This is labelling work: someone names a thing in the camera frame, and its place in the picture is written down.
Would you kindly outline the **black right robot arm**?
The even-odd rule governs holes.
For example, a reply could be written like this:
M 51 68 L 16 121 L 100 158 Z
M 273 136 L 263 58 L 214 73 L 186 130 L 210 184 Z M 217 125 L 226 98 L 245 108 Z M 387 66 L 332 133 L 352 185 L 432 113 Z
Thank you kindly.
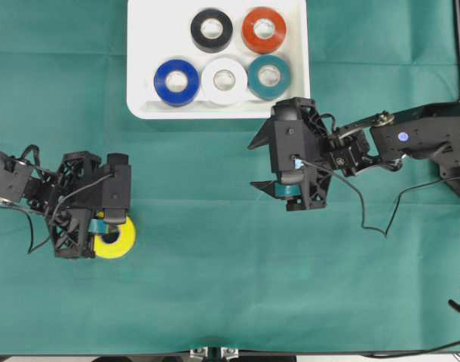
M 334 170 L 345 177 L 374 167 L 397 172 L 409 157 L 437 164 L 440 180 L 460 197 L 460 102 L 381 112 L 330 129 L 325 117 L 312 99 L 276 102 L 248 146 L 268 147 L 276 178 L 253 187 L 285 200 L 288 211 L 324 208 Z

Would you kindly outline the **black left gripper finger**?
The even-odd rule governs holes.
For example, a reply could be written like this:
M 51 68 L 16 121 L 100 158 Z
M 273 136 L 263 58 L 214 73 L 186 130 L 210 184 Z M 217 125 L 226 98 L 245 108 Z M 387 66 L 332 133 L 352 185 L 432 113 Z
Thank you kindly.
M 102 219 L 92 219 L 88 226 L 88 232 L 96 235 L 106 235 L 119 233 L 119 230 L 116 225 L 107 224 Z

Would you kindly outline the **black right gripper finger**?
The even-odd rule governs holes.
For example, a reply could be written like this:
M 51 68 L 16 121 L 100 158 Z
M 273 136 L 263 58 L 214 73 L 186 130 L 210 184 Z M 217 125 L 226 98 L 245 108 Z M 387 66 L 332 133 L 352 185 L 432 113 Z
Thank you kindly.
M 274 117 L 270 117 L 257 131 L 254 138 L 247 146 L 248 150 L 254 150 L 263 146 L 271 146 L 274 144 Z
M 250 184 L 255 189 L 276 199 L 288 200 L 301 196 L 300 187 L 298 185 L 282 185 L 278 181 L 258 181 L 251 182 Z

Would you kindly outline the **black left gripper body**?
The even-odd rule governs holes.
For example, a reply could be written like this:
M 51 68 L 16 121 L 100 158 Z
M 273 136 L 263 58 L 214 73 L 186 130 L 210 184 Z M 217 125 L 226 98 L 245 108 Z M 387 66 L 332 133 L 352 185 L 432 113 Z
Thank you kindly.
M 65 154 L 57 176 L 55 199 L 47 211 L 54 254 L 64 259 L 94 258 L 90 221 L 99 212 L 110 225 L 124 224 L 129 216 L 129 156 L 112 153 L 103 164 L 100 157 L 89 152 Z

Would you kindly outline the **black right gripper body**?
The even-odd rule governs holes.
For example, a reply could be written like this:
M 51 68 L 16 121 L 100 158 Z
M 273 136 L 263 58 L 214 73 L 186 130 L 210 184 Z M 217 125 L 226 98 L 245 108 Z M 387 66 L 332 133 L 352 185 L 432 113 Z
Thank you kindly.
M 299 97 L 279 101 L 272 107 L 269 151 L 276 180 L 271 196 L 285 200 L 289 211 L 327 205 L 330 179 L 309 165 L 317 160 L 318 146 L 317 136 L 305 123 L 305 117 L 314 113 L 314 102 Z

